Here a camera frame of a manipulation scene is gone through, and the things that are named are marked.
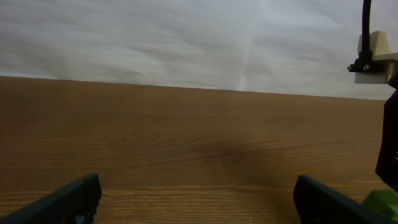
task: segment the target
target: brown wooden surface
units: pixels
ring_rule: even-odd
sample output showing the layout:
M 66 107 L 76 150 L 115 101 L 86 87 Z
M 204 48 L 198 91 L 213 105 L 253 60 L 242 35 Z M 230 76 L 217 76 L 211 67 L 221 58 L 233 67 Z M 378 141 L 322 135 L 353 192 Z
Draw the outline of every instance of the brown wooden surface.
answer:
M 386 187 L 383 104 L 2 77 L 0 215 L 97 172 L 97 223 L 298 223 L 299 174 Z

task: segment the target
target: tabletop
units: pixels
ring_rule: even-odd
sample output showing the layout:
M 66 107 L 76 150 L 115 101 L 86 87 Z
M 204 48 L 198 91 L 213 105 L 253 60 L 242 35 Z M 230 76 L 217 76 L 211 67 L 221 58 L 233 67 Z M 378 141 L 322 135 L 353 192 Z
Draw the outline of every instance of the tabletop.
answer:
M 0 78 L 0 216 L 97 172 L 96 223 L 299 223 L 297 176 L 360 202 L 383 101 Z

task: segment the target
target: white sheet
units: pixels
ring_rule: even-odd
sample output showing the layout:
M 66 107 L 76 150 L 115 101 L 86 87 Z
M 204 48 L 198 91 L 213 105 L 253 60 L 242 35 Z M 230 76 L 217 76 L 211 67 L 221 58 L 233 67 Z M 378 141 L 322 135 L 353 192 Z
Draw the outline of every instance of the white sheet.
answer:
M 354 84 L 362 0 L 0 0 L 0 75 L 387 99 Z M 371 30 L 398 50 L 398 1 Z

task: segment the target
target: wrinkled white paper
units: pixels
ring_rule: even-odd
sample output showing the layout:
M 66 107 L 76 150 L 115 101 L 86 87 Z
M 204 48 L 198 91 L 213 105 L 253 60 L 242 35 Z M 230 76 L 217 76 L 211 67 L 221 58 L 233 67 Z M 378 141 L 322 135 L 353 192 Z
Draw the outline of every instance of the wrinkled white paper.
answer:
M 354 84 L 362 0 L 0 0 L 0 75 L 387 99 Z M 398 49 L 398 1 L 371 30 Z

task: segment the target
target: wood grain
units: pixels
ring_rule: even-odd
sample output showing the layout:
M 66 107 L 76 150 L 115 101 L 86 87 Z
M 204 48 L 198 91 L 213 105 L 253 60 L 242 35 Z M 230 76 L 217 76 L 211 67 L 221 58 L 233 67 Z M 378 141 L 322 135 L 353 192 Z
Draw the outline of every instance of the wood grain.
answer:
M 0 78 L 0 215 L 99 173 L 97 223 L 298 223 L 308 174 L 361 201 L 383 101 Z

